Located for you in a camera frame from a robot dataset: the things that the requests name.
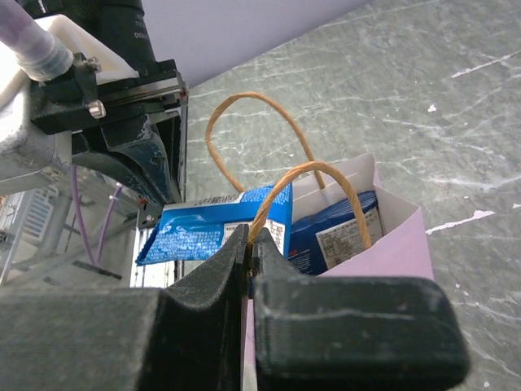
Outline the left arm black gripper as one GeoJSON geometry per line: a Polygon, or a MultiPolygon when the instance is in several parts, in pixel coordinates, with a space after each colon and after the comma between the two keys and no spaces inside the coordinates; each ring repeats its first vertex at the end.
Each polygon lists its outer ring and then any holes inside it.
{"type": "Polygon", "coordinates": [[[65,75],[31,83],[29,119],[45,134],[87,129],[72,136],[73,164],[98,171],[153,204],[183,203],[186,112],[173,112],[158,128],[149,116],[138,115],[186,103],[186,83],[172,59],[143,70],[135,78],[99,84],[92,62],[77,60],[65,75]]]}

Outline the blue Burts chips bag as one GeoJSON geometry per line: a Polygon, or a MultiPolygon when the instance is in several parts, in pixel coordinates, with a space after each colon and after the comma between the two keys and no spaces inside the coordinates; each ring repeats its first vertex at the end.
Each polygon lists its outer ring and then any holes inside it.
{"type": "Polygon", "coordinates": [[[365,251],[354,209],[341,190],[317,190],[293,201],[288,260],[320,275],[365,251]]]}

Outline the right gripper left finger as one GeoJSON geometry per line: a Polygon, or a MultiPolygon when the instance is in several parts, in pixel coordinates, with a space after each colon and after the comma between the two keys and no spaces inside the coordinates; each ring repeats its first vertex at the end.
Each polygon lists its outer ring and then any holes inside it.
{"type": "Polygon", "coordinates": [[[4,288],[4,390],[238,390],[248,228],[167,288],[4,288]]]}

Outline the blue cookie snack packet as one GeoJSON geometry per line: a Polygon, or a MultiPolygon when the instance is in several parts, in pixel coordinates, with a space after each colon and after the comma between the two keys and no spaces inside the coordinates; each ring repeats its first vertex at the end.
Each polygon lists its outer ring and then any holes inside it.
{"type": "Polygon", "coordinates": [[[258,187],[164,207],[159,223],[137,255],[136,264],[207,260],[237,226],[253,222],[273,188],[258,187]]]}

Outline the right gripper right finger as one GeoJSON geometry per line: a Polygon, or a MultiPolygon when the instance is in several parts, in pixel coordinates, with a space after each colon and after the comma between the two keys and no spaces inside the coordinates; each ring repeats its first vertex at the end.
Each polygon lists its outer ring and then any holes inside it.
{"type": "Polygon", "coordinates": [[[301,274],[267,230],[252,244],[261,390],[449,390],[471,369],[440,287],[416,277],[301,274]]]}

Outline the white paper bag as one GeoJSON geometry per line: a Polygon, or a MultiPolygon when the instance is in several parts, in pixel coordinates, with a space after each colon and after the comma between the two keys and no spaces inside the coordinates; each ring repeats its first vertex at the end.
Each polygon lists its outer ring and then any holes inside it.
{"type": "Polygon", "coordinates": [[[421,209],[382,188],[374,157],[365,154],[337,165],[314,158],[304,133],[277,102],[257,92],[225,99],[208,121],[205,141],[219,170],[237,191],[243,186],[226,168],[212,143],[219,117],[240,99],[258,99],[277,111],[294,130],[307,162],[274,185],[250,227],[256,239],[275,198],[293,190],[289,258],[325,276],[413,276],[432,279],[431,257],[421,209]]]}

